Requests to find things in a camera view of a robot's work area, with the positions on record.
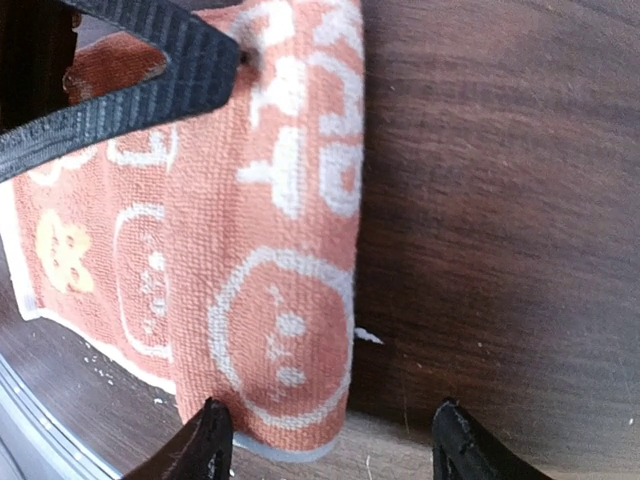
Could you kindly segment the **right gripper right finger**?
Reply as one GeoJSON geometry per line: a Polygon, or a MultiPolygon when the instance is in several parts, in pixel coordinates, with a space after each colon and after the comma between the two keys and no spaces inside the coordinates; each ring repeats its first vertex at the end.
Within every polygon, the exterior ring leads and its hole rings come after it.
{"type": "Polygon", "coordinates": [[[431,425],[435,480],[550,480],[483,425],[458,400],[446,399],[431,425]]]}

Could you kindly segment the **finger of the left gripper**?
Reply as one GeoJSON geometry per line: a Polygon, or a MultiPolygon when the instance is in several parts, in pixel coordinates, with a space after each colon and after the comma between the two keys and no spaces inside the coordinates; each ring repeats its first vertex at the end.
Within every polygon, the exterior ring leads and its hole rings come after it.
{"type": "Polygon", "coordinates": [[[105,140],[212,112],[232,94],[238,43],[170,1],[1,4],[1,179],[105,140]],[[129,33],[167,61],[158,77],[77,105],[63,78],[84,13],[129,33]]]}

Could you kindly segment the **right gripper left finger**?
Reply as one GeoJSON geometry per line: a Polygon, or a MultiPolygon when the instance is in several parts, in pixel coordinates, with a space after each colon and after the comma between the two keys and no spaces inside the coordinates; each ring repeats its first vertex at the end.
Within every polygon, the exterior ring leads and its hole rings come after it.
{"type": "Polygon", "coordinates": [[[198,413],[160,450],[123,479],[229,480],[233,434],[229,409],[207,398],[198,413]]]}

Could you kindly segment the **beige bunny print towel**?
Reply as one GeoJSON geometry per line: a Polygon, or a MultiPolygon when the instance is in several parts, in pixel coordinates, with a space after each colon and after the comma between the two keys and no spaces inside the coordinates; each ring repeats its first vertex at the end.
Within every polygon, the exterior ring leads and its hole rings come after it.
{"type": "Polygon", "coordinates": [[[213,112],[64,148],[1,185],[18,310],[235,443],[315,460],[342,429],[364,158],[357,1],[244,1],[198,18],[248,55],[213,112]]]}

